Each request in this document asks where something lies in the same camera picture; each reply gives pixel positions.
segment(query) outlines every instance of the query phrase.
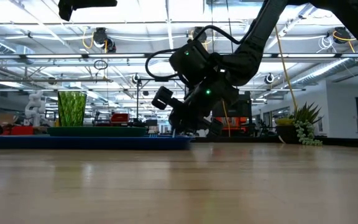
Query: blue tray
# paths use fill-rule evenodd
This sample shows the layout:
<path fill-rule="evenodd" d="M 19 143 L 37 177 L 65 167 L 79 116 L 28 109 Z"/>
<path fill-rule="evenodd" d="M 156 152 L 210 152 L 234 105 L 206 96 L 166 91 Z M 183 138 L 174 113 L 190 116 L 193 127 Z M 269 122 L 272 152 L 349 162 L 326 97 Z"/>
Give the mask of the blue tray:
<path fill-rule="evenodd" d="M 187 150 L 193 138 L 0 136 L 0 149 Z"/>

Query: green vase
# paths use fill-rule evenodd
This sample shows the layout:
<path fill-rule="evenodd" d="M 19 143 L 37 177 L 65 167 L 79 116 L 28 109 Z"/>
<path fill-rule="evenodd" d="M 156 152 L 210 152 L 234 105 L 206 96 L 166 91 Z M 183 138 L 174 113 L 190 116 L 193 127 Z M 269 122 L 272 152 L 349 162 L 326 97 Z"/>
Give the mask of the green vase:
<path fill-rule="evenodd" d="M 86 94 L 77 91 L 58 92 L 59 123 L 62 127 L 82 126 Z"/>

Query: robotic arm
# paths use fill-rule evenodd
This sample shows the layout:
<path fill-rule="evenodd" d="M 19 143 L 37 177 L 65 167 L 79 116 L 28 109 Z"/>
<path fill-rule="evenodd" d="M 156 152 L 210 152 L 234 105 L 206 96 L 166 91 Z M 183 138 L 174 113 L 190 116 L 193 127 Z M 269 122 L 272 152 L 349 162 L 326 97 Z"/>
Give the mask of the robotic arm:
<path fill-rule="evenodd" d="M 209 116 L 221 99 L 228 105 L 237 101 L 239 92 L 233 86 L 245 85 L 257 73 L 266 41 L 285 7 L 308 2 L 318 8 L 332 11 L 358 40 L 358 0 L 265 0 L 248 33 L 240 41 L 218 27 L 206 26 L 183 47 L 152 54 L 146 61 L 146 71 L 151 77 L 167 79 L 179 76 L 190 89 L 184 102 L 181 102 L 172 98 L 173 93 L 161 86 L 152 104 L 161 110 L 168 105 L 173 108 L 169 121 L 176 131 L 209 129 L 209 133 L 219 135 L 222 124 L 217 120 L 209 122 L 204 117 Z M 115 0 L 60 0 L 59 14 L 62 19 L 69 20 L 72 10 L 77 8 L 116 4 Z M 206 29 L 220 32 L 235 44 L 239 44 L 238 48 L 231 55 L 209 54 L 198 41 Z M 148 63 L 152 57 L 166 52 L 174 52 L 169 61 L 177 73 L 168 77 L 156 77 L 149 71 Z"/>

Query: green tray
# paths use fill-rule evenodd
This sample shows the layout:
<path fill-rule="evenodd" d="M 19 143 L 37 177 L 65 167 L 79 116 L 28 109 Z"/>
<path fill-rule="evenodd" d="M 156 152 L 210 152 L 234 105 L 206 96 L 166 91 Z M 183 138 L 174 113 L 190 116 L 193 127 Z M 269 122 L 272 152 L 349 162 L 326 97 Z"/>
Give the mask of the green tray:
<path fill-rule="evenodd" d="M 66 137 L 143 137 L 146 130 L 138 127 L 54 127 L 48 128 L 48 134 Z"/>

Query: wooden table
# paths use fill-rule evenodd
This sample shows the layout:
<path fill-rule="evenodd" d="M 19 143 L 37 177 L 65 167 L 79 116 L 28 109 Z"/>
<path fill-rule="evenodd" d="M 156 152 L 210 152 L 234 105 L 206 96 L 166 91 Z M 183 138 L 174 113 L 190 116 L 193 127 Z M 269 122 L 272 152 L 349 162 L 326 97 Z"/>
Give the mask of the wooden table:
<path fill-rule="evenodd" d="M 358 223 L 358 148 L 0 151 L 0 223 Z"/>

